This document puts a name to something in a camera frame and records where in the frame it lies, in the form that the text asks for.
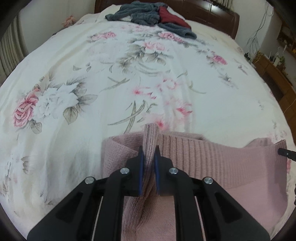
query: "wooden headboard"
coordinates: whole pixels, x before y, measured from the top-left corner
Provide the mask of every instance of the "wooden headboard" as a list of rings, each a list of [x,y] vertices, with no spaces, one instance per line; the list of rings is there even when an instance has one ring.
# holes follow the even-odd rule
[[[239,27],[239,15],[211,0],[140,0],[164,2],[188,20],[202,23],[230,35],[233,39]],[[112,4],[121,5],[133,0],[96,0],[95,13]]]

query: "floral bedsheet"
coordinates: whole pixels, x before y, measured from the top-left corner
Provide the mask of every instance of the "floral bedsheet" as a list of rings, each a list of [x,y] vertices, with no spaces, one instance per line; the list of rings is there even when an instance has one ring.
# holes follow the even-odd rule
[[[102,177],[103,139],[146,123],[235,147],[286,139],[296,150],[278,103],[239,47],[192,27],[196,40],[91,15],[9,76],[0,88],[0,202],[25,237],[81,180]],[[290,169],[291,161],[289,208],[272,235],[294,208]]]

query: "electrical cable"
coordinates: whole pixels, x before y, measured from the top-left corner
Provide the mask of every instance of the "electrical cable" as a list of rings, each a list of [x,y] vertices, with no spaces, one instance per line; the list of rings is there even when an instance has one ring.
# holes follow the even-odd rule
[[[274,9],[273,9],[272,14],[269,15],[268,8],[269,8],[269,4],[267,4],[265,7],[265,13],[264,13],[263,18],[261,20],[259,28],[248,39],[248,42],[245,46],[245,47],[247,47],[249,45],[249,52],[248,53],[249,53],[251,59],[254,58],[255,54],[258,52],[258,50],[260,48],[258,36],[257,36],[258,32],[264,27],[267,17],[271,17],[274,14]]]
[[[293,101],[292,104],[290,104],[290,106],[284,111],[284,113],[286,113],[286,111],[295,103],[296,99]]]

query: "silver bolt head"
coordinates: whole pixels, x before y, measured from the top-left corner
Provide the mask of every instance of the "silver bolt head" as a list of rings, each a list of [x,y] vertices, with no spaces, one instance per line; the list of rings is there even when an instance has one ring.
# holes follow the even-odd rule
[[[128,174],[129,173],[129,169],[127,167],[121,168],[120,169],[120,173],[121,174]]]
[[[214,182],[214,180],[213,180],[211,177],[206,177],[206,178],[204,179],[204,182],[205,182],[206,184],[212,184],[212,183]]]
[[[178,171],[179,170],[177,168],[175,168],[175,167],[172,167],[171,169],[169,169],[169,173],[173,174],[173,175],[176,175],[178,173]]]
[[[94,178],[93,177],[87,177],[85,180],[86,184],[92,184],[94,182]]]

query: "pink sweater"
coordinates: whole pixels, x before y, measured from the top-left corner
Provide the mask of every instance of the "pink sweater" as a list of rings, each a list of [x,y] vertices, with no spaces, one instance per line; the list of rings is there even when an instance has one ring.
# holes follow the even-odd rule
[[[235,198],[269,233],[287,208],[287,159],[279,156],[286,141],[255,139],[245,148],[233,148],[188,133],[159,133],[157,125],[144,132],[111,137],[103,143],[103,176],[124,167],[143,145],[146,157],[142,197],[126,197],[122,220],[123,241],[175,240],[173,197],[156,194],[153,155],[162,156],[190,177],[210,176]]]

